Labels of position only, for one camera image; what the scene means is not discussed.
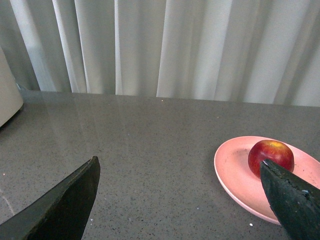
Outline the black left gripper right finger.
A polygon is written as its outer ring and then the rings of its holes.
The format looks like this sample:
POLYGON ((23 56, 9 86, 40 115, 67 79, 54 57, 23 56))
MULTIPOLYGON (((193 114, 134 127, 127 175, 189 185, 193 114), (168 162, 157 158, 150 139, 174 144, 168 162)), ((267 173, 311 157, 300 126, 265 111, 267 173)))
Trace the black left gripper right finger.
POLYGON ((270 159, 260 180, 271 210, 292 240, 320 238, 320 190, 270 159))

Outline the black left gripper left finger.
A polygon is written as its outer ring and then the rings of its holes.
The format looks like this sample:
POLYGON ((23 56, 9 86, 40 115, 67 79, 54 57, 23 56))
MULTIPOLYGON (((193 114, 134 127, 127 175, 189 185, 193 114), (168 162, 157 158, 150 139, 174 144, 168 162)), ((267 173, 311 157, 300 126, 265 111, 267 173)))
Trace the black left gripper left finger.
POLYGON ((100 162, 93 156, 56 186, 0 225, 2 240, 80 240, 100 180, 100 162))

